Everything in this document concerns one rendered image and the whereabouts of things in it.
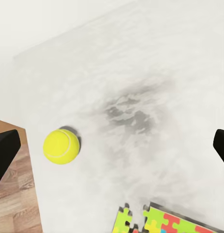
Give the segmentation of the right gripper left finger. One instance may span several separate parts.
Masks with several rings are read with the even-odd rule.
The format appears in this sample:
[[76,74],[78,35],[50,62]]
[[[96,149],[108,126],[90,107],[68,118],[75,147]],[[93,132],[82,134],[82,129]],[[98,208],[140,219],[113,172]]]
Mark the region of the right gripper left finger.
[[16,129],[0,133],[0,180],[21,147]]

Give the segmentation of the jigsaw puzzle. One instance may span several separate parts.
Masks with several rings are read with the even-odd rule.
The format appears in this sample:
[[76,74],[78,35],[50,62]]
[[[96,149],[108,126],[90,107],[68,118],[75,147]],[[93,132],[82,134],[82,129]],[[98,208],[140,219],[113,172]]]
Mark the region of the jigsaw puzzle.
[[[124,212],[119,211],[113,233],[130,233],[130,226],[126,225],[126,221],[131,222],[132,216],[128,214],[129,209],[126,207]],[[145,229],[149,233],[217,233],[209,228],[187,221],[170,213],[164,212],[154,207],[150,207],[150,211],[144,210],[143,216],[147,216]],[[138,233],[138,229],[134,229],[133,233]]]

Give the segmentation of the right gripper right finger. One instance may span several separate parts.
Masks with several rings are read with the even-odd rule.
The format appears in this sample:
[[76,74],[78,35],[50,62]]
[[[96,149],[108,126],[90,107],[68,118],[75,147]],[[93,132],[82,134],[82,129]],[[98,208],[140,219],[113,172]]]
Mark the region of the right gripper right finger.
[[214,136],[213,147],[224,162],[224,130],[218,129]]

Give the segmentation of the tennis ball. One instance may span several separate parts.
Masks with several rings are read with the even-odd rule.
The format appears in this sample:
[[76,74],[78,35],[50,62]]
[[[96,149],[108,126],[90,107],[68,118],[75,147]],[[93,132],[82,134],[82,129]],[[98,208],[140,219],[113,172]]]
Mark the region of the tennis ball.
[[69,130],[57,129],[47,135],[43,143],[43,153],[55,164],[67,164],[74,160],[79,152],[79,141]]

